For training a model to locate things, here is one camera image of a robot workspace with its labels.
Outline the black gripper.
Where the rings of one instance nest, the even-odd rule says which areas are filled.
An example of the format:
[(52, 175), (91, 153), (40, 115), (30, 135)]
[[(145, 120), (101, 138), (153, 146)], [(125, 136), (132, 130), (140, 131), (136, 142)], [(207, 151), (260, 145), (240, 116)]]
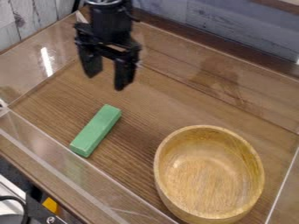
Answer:
[(103, 71), (103, 59), (115, 60), (115, 90), (121, 91), (135, 80), (141, 45), (131, 36), (132, 0), (85, 0), (89, 22), (77, 22), (75, 44), (85, 75)]

